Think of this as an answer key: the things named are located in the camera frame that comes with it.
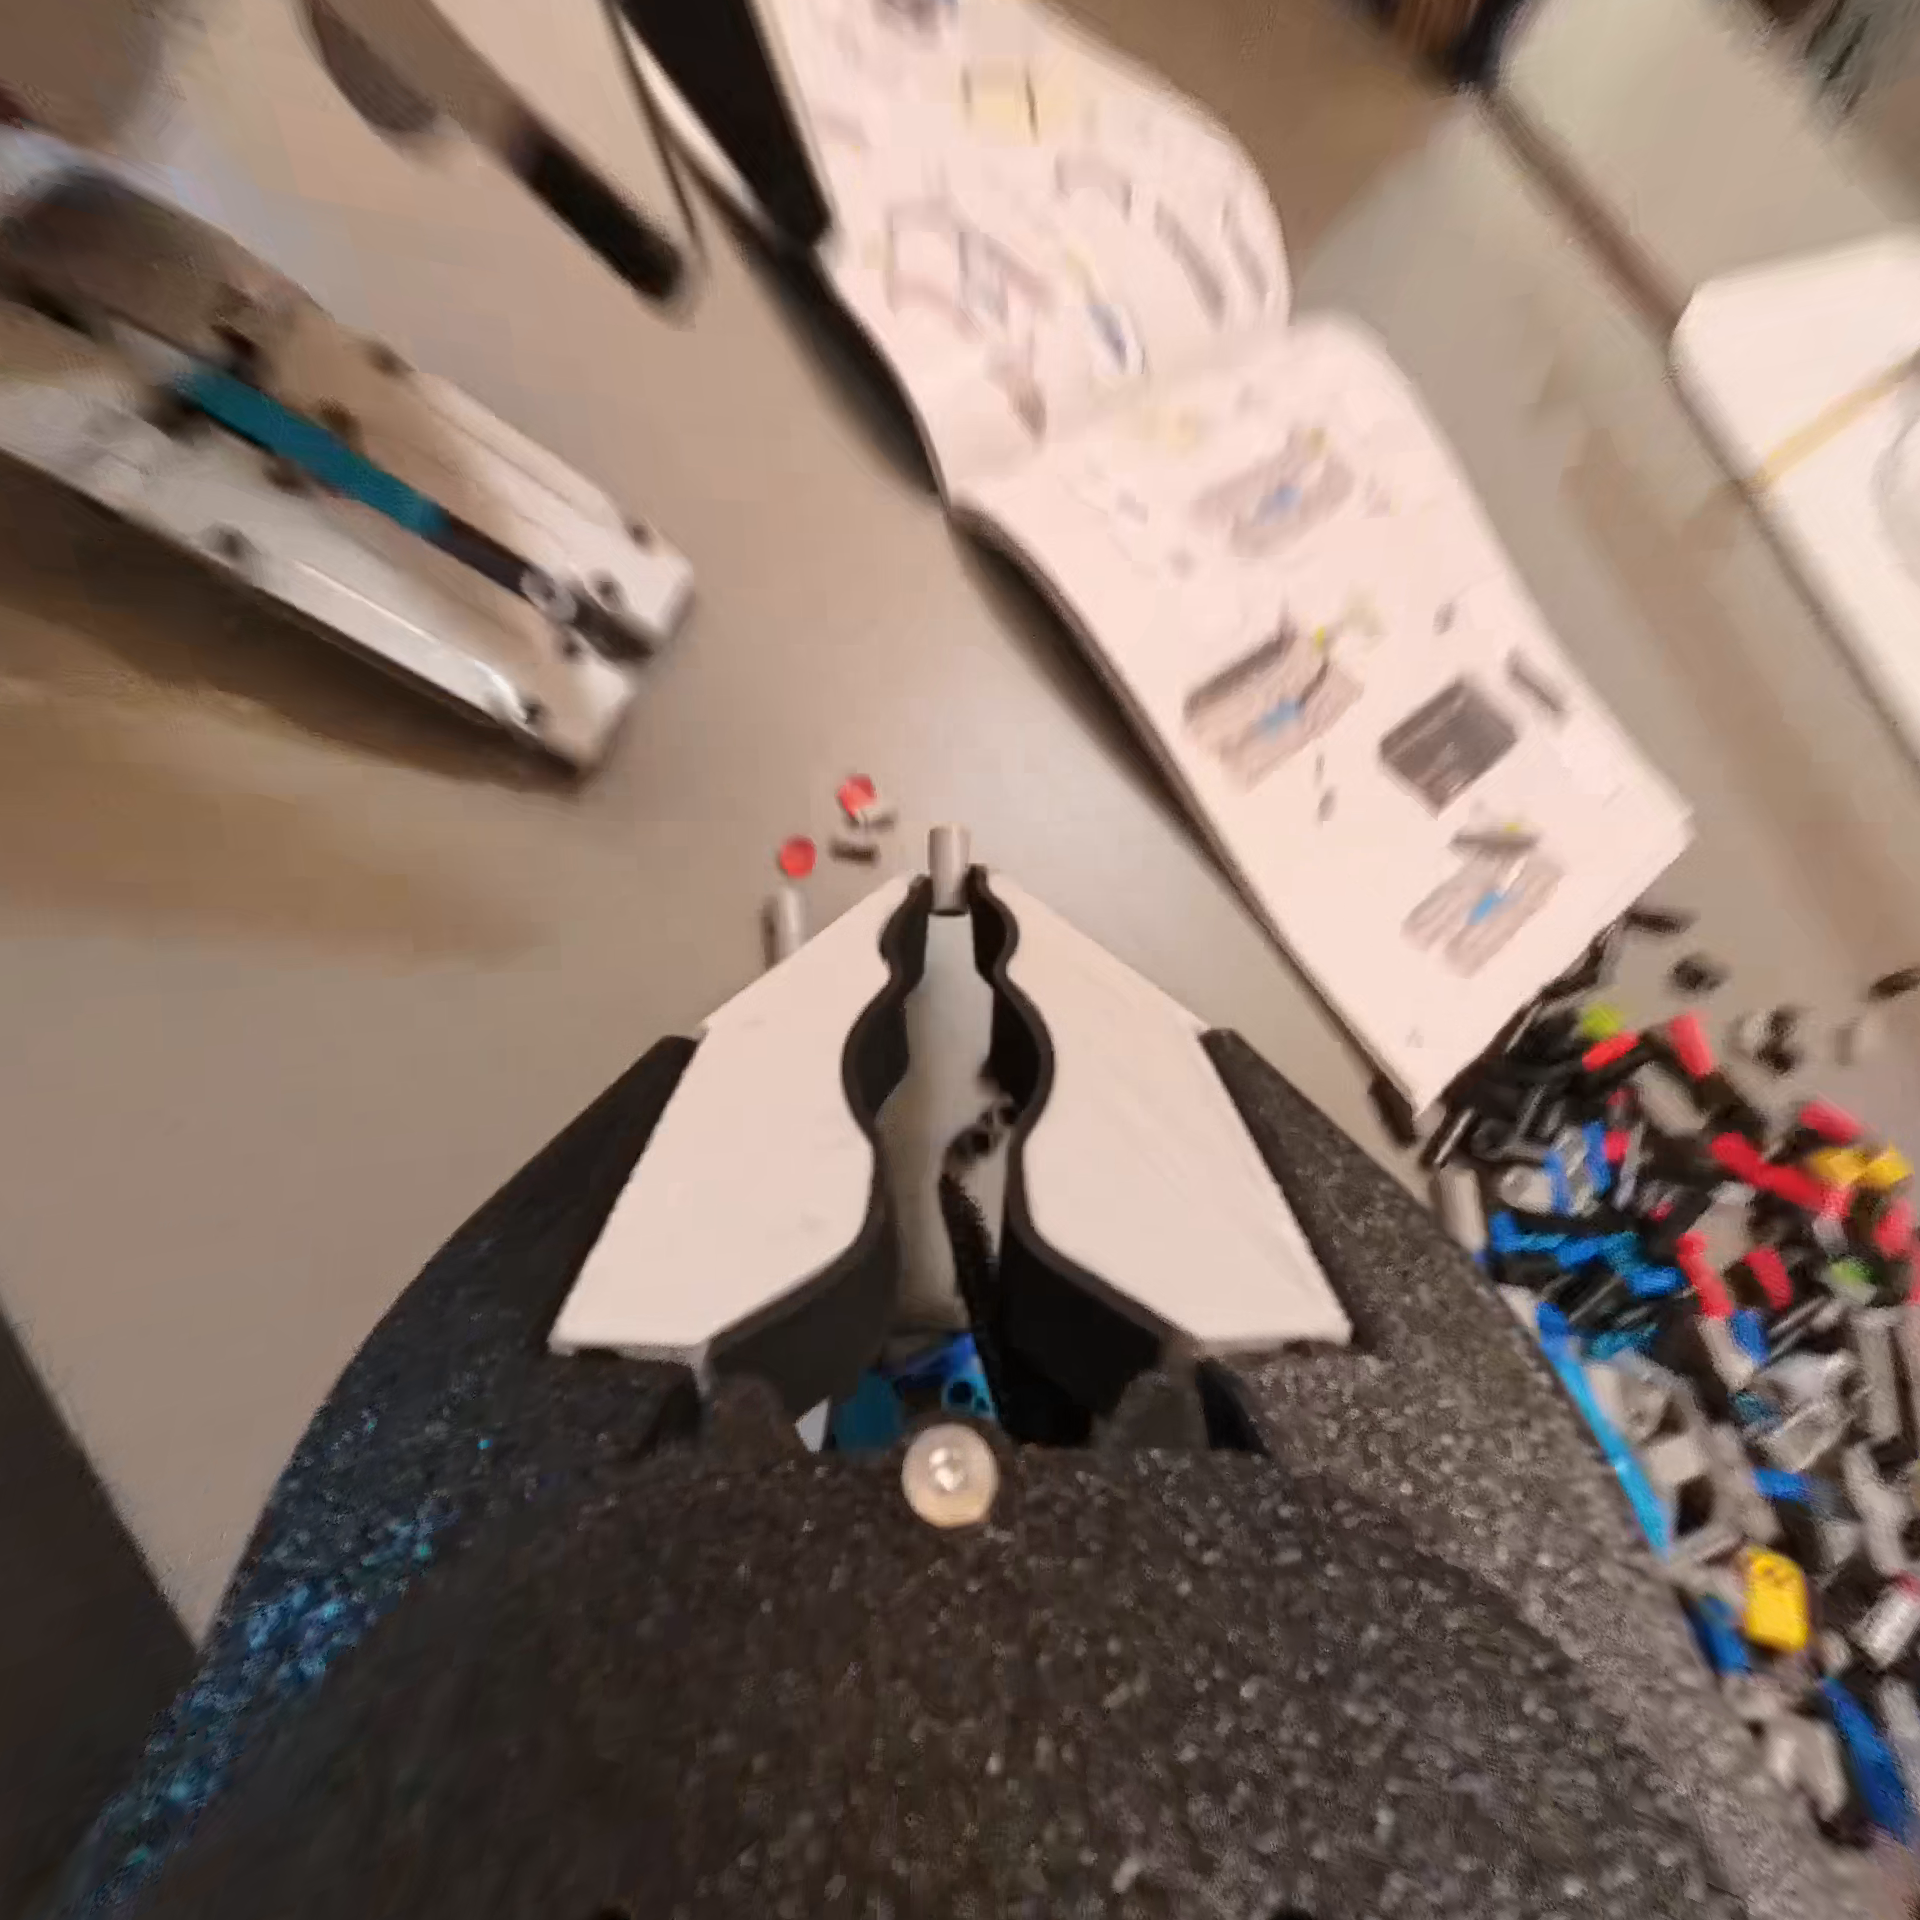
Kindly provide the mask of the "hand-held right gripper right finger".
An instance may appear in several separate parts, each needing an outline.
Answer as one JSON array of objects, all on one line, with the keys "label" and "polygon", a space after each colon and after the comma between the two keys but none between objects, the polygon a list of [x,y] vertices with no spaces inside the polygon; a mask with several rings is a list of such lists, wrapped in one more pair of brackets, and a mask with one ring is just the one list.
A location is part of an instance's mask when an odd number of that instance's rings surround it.
[{"label": "hand-held right gripper right finger", "polygon": [[1177,997],[1008,875],[967,875],[1015,1115],[1000,1325],[1039,1373],[1346,1348],[1353,1322]]}]

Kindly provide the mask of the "blue holed beam brick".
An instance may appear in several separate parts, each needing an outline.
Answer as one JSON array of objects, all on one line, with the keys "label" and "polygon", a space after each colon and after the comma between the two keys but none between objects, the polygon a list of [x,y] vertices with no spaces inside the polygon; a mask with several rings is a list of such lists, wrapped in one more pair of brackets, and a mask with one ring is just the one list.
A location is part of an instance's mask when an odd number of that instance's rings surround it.
[{"label": "blue holed beam brick", "polygon": [[953,1329],[894,1355],[879,1366],[877,1376],[904,1417],[943,1413],[998,1424],[995,1393],[973,1332]]}]

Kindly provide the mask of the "grey panel assembly teal beam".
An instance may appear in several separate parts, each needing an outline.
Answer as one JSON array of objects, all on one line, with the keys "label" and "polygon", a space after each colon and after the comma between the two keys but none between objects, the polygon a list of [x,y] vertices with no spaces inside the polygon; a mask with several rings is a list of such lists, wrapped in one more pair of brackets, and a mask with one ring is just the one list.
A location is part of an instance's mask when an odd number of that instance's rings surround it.
[{"label": "grey panel assembly teal beam", "polygon": [[3,461],[575,773],[694,599],[589,478],[108,158],[3,129]]}]

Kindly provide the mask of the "pile of mixed building bricks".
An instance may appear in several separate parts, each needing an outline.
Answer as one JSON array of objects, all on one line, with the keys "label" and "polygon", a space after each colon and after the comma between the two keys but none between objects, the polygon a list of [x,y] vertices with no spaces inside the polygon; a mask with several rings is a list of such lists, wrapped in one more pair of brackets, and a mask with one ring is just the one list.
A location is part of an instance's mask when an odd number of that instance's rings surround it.
[{"label": "pile of mixed building bricks", "polygon": [[1389,1133],[1539,1345],[1758,1757],[1836,1846],[1915,1865],[1915,1159],[1848,1106],[1765,1106],[1805,1018],[1711,1033],[1730,972],[1609,999],[1637,902]]}]

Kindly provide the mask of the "pale furniture panel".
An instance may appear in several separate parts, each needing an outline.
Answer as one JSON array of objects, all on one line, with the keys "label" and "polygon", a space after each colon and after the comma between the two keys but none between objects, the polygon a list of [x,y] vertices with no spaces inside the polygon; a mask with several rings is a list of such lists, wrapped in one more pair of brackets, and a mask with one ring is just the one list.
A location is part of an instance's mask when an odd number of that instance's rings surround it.
[{"label": "pale furniture panel", "polygon": [[1915,225],[1915,4],[1528,4],[1497,96],[1685,290]]}]

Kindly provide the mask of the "white box with tan strip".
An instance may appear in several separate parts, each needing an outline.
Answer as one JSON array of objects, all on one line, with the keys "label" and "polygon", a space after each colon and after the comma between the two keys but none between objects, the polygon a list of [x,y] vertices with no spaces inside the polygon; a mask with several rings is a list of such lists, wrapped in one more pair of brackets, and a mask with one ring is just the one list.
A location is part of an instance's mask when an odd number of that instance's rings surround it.
[{"label": "white box with tan strip", "polygon": [[1702,284],[1669,370],[1863,689],[1917,752],[1917,229]]}]

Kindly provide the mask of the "open instruction booklet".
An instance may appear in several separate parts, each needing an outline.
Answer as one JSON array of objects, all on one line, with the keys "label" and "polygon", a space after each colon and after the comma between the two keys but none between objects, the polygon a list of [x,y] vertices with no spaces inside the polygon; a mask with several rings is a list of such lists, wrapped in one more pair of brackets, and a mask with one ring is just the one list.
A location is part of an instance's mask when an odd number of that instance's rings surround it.
[{"label": "open instruction booklet", "polygon": [[[772,4],[829,292],[1413,1108],[1685,852],[1415,388],[1297,315],[1252,158],[1045,4]],[[1524,823],[1526,859],[1452,849]]]}]

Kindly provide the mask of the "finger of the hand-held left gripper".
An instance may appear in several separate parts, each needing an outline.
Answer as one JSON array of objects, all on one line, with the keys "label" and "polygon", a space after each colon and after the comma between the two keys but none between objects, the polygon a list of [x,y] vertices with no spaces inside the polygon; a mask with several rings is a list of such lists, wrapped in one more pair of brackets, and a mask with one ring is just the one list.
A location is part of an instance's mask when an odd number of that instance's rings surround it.
[{"label": "finger of the hand-held left gripper", "polygon": [[311,44],[347,103],[395,140],[454,131],[639,300],[670,307],[689,259],[667,229],[485,58],[439,4],[311,1]]},{"label": "finger of the hand-held left gripper", "polygon": [[780,242],[815,250],[831,208],[778,58],[772,4],[616,1],[673,98],[715,143]]}]

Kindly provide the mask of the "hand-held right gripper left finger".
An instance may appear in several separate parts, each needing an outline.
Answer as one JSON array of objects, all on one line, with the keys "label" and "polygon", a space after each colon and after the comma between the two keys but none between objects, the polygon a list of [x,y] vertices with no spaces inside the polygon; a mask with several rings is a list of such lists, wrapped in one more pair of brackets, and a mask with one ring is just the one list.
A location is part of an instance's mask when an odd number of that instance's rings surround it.
[{"label": "hand-held right gripper left finger", "polygon": [[555,1355],[762,1379],[794,1420],[851,1390],[899,1278],[877,1115],[931,884],[898,875],[705,1018],[545,1334]]}]

